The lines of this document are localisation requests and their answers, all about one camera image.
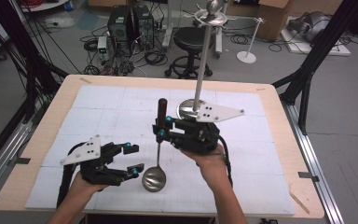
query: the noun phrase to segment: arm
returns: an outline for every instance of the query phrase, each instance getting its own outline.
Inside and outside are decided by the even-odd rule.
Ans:
[[[219,222],[222,224],[246,224],[247,221],[240,203],[228,181],[226,165],[219,149],[222,150],[220,145],[211,155],[205,156],[188,151],[182,152],[200,167],[202,177],[213,192]]]
[[[58,207],[56,212],[48,220],[48,224],[71,223],[72,219],[83,211],[92,195],[106,187],[106,185],[91,185],[82,179],[81,174],[78,172],[68,194],[62,201],[60,207]]]

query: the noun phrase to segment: metal ladle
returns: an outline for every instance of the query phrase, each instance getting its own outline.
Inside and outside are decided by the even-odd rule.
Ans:
[[[158,143],[157,166],[150,167],[142,176],[142,185],[150,192],[158,192],[162,190],[167,182],[167,176],[159,166],[159,150],[161,143]]]
[[[163,132],[165,126],[167,103],[167,100],[164,98],[158,100],[157,127],[161,128],[161,132]],[[156,141],[158,142],[157,166],[150,167],[144,172],[144,175],[142,176],[142,185],[150,192],[158,192],[162,190],[165,186],[165,183],[167,182],[167,176],[159,166],[159,151],[161,148],[161,142],[163,141],[159,134],[156,135]]]

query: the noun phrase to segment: black stool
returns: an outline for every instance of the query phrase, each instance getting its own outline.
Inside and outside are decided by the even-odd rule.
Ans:
[[[199,60],[199,54],[202,52],[203,39],[205,35],[205,28],[197,27],[184,27],[180,28],[173,37],[173,42],[180,49],[187,51],[187,56],[182,56],[173,61],[170,68],[165,71],[165,76],[169,77],[172,71],[179,76],[179,78],[192,78],[191,74],[195,77],[199,75],[196,71],[199,66],[194,65],[194,60]],[[186,64],[179,64],[182,59],[187,59]],[[183,72],[178,71],[176,68],[184,68]],[[210,77],[213,74],[212,70],[209,69],[208,64],[205,65],[205,76]]]

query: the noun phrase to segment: human hand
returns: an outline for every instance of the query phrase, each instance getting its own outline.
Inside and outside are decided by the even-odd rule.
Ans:
[[[212,191],[229,185],[223,156],[224,149],[220,144],[214,151],[206,155],[195,154],[186,150],[181,151],[200,167],[201,175]]]
[[[93,185],[84,180],[80,172],[77,172],[75,179],[72,182],[71,188],[66,195],[66,198],[92,197],[95,192],[103,190],[107,187],[108,185]]]
[[[48,220],[48,224],[72,223],[71,220],[83,211],[92,195],[107,187],[108,185],[92,185],[82,178],[80,172],[77,172],[68,194]]]

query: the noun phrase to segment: floor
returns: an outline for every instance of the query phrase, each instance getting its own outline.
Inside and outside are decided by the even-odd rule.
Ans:
[[[189,3],[183,5],[182,9],[185,8],[196,10]],[[56,8],[38,13],[36,16],[43,18],[58,12],[62,10]],[[74,65],[82,71],[87,65],[88,55],[79,38],[90,35],[92,30],[106,25],[108,14],[102,11],[91,11],[84,1],[79,1],[77,9],[69,15],[75,18],[75,25],[71,28],[56,29],[51,32],[51,36]],[[173,22],[174,26],[186,26],[190,25],[192,20],[181,17],[180,20],[176,18]],[[242,28],[252,25],[252,20],[240,19],[230,21],[227,27]],[[251,34],[253,30],[248,29],[244,32]],[[46,40],[52,61],[63,70],[77,74],[75,68],[47,35],[42,34],[42,36]],[[277,46],[255,41],[252,53],[257,61],[252,64],[241,63],[237,60],[236,54],[247,50],[249,46],[234,44],[229,37],[224,37],[223,43],[223,54],[219,59],[213,55],[213,50],[210,50],[208,64],[213,70],[213,75],[206,77],[206,80],[272,83],[295,72],[306,58],[303,54],[289,53],[285,46],[281,46],[282,50],[279,52],[274,52],[270,49],[277,49]],[[328,56],[312,80],[307,130],[343,220],[351,224],[358,223],[358,44],[350,43],[347,48],[351,52],[350,57]],[[140,68],[142,71],[135,69],[128,76],[166,78],[164,71],[177,54],[184,53],[171,43],[166,64],[143,66]],[[23,102],[24,97],[25,91],[13,63],[11,60],[0,61],[0,132]],[[0,188],[5,183],[10,170],[11,167],[7,167],[0,178]],[[42,223],[50,215],[51,213],[39,212],[0,212],[0,223]],[[250,222],[259,223],[256,218],[250,218]],[[326,220],[279,218],[279,222],[326,223]]]

